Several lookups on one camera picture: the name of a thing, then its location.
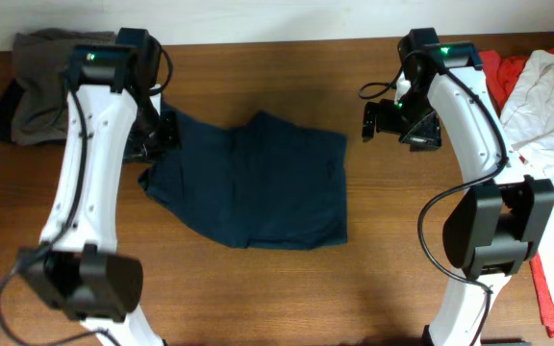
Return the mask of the navy blue shorts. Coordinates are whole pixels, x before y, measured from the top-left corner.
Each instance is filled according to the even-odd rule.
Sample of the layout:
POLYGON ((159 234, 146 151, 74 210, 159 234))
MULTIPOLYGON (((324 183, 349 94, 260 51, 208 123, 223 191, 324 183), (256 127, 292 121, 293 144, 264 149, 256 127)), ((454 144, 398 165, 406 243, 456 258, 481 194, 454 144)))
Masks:
POLYGON ((186 226, 231 248, 312 250, 347 235, 345 135, 265 111, 230 129, 178 120, 181 147, 138 178, 146 196, 186 226))

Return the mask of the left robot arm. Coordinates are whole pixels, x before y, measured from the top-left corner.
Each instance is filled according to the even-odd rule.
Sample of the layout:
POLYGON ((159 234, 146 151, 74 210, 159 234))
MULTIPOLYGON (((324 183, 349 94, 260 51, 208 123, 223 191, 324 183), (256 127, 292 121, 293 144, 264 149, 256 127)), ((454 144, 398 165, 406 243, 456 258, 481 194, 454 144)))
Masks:
POLYGON ((112 45, 78 45, 63 73, 67 137, 55 201, 36 248, 13 267, 50 309, 104 345, 163 345, 140 306, 143 269, 117 252, 121 169, 179 147, 176 115, 158 82, 169 56, 145 29, 122 28, 112 45))

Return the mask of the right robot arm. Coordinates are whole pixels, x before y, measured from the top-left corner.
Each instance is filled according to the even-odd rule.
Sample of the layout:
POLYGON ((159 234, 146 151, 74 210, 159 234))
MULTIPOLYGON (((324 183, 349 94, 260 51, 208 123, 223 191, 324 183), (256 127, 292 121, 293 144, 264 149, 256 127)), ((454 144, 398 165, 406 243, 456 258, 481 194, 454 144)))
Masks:
POLYGON ((436 195, 416 221, 419 244, 448 285, 421 344, 478 345, 492 305, 521 266, 538 253, 554 207, 554 185, 511 148, 470 41, 443 44, 432 28, 412 29, 383 92, 366 101, 362 139, 398 137, 414 151, 441 147, 447 133, 463 181, 436 195))

